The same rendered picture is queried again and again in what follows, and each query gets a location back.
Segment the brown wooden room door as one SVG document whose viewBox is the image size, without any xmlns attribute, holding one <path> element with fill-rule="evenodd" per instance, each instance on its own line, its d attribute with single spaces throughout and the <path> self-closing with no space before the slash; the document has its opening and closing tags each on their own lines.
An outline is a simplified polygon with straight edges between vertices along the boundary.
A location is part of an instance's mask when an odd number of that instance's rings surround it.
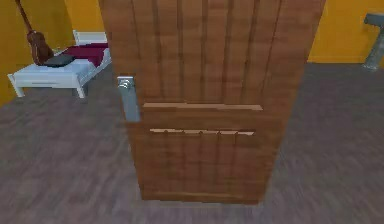
<svg viewBox="0 0 384 224">
<path fill-rule="evenodd" d="M 325 2 L 98 0 L 143 199 L 263 199 Z"/>
</svg>

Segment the dark red blanket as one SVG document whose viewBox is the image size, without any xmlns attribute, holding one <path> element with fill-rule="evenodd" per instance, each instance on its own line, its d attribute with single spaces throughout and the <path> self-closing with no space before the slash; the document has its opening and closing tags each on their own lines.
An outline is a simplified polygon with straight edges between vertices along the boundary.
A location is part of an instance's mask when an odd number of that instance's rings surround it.
<svg viewBox="0 0 384 224">
<path fill-rule="evenodd" d="M 98 67 L 104 57 L 104 51 L 108 48 L 107 43 L 89 43 L 85 45 L 68 47 L 64 54 L 71 55 L 75 59 L 87 59 L 95 67 Z"/>
</svg>

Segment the white bed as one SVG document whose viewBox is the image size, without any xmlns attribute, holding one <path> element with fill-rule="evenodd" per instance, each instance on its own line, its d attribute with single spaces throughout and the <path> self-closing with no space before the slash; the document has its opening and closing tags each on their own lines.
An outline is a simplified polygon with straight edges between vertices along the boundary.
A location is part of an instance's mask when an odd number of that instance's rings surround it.
<svg viewBox="0 0 384 224">
<path fill-rule="evenodd" d="M 87 59 L 75 59 L 59 68 L 28 65 L 9 74 L 8 79 L 16 95 L 23 97 L 23 88 L 67 88 L 76 89 L 80 98 L 85 97 L 83 86 L 111 63 L 109 48 L 103 51 L 101 63 L 95 66 Z"/>
</svg>

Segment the brown guitar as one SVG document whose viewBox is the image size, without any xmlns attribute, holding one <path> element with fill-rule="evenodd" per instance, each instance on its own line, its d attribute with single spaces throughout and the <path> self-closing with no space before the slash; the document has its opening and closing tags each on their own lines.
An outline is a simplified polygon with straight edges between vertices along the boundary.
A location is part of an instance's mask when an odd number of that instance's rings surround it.
<svg viewBox="0 0 384 224">
<path fill-rule="evenodd" d="M 41 66 L 54 56 L 53 50 L 47 44 L 44 34 L 32 28 L 30 21 L 27 18 L 26 12 L 21 4 L 21 0 L 14 1 L 27 29 L 26 38 L 31 48 L 31 56 L 33 62 L 36 65 Z"/>
</svg>

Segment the grey pedestal sink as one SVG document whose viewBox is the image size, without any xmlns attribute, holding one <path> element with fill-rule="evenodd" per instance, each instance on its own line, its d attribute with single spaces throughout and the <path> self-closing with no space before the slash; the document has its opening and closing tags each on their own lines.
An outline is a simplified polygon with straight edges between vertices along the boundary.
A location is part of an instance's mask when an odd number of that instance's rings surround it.
<svg viewBox="0 0 384 224">
<path fill-rule="evenodd" d="M 384 57 L 384 13 L 367 13 L 364 23 L 379 28 L 376 40 L 363 64 L 364 68 L 377 71 Z"/>
</svg>

